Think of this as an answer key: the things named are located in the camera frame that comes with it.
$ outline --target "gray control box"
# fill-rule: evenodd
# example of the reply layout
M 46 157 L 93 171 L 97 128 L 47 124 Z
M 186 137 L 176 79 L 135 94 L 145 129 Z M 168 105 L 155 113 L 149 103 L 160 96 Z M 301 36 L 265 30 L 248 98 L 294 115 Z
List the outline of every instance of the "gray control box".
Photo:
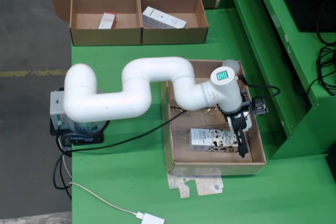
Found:
M 68 130 L 69 119 L 63 109 L 64 91 L 53 91 L 50 93 L 50 118 L 55 130 Z

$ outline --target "small box with red label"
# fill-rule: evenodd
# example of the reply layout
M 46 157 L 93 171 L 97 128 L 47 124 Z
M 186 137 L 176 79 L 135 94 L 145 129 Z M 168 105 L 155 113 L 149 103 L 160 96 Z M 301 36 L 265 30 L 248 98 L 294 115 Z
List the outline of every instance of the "small box with red label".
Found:
M 104 12 L 98 29 L 111 29 L 114 28 L 117 22 L 117 15 L 112 12 Z

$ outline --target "open cardboard box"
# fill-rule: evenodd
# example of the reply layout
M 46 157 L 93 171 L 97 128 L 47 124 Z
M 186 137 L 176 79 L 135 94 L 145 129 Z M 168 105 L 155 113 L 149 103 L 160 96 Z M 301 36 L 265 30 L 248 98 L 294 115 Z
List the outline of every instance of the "open cardboard box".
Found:
M 52 0 L 56 15 L 70 24 L 74 46 L 139 45 L 139 0 Z M 104 12 L 116 13 L 113 29 L 98 29 Z
M 142 44 L 204 43 L 209 24 L 202 0 L 140 0 L 141 13 L 148 7 L 168 13 L 187 22 L 182 29 L 143 27 Z
M 222 66 L 222 61 L 191 60 L 196 82 L 209 80 L 211 73 Z M 239 83 L 241 90 L 247 86 Z M 161 82 L 162 120 L 168 121 L 178 113 L 171 82 Z M 255 116 L 251 116 L 252 127 L 246 133 L 249 153 L 244 158 L 238 153 L 190 151 L 188 134 L 190 128 L 228 129 L 224 116 L 216 105 L 198 111 L 187 112 L 163 127 L 166 170 L 176 175 L 250 175 L 260 172 L 266 165 L 266 157 Z

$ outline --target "concrete floor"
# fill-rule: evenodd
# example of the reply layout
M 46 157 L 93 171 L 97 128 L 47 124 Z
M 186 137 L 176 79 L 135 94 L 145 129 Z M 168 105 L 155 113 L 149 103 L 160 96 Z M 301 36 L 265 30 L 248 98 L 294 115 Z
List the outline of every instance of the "concrete floor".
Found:
M 0 0 L 0 10 L 0 219 L 71 211 L 51 182 L 49 96 L 64 72 L 45 71 L 70 67 L 68 24 L 51 0 Z

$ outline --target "green workbench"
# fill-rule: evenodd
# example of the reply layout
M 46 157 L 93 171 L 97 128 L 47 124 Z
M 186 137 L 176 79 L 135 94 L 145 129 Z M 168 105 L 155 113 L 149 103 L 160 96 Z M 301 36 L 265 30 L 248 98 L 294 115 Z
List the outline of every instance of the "green workbench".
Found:
M 241 60 L 247 80 L 264 84 L 258 62 L 236 9 L 208 10 L 205 44 L 162 46 L 72 47 L 72 64 L 85 63 L 97 74 L 103 92 L 121 91 L 121 71 L 142 57 Z M 151 84 L 152 106 L 139 118 L 111 121 L 104 145 L 144 133 L 162 123 L 160 84 Z M 251 89 L 252 96 L 267 92 Z M 334 223 L 336 184 L 324 155 L 270 159 L 286 140 L 277 108 L 258 117 L 268 164 L 255 176 L 223 177 L 222 194 L 198 196 L 194 181 L 190 198 L 168 186 L 162 130 L 99 151 L 73 153 L 72 178 L 119 207 L 148 212 L 168 223 Z M 72 223 L 140 223 L 84 190 L 72 189 Z

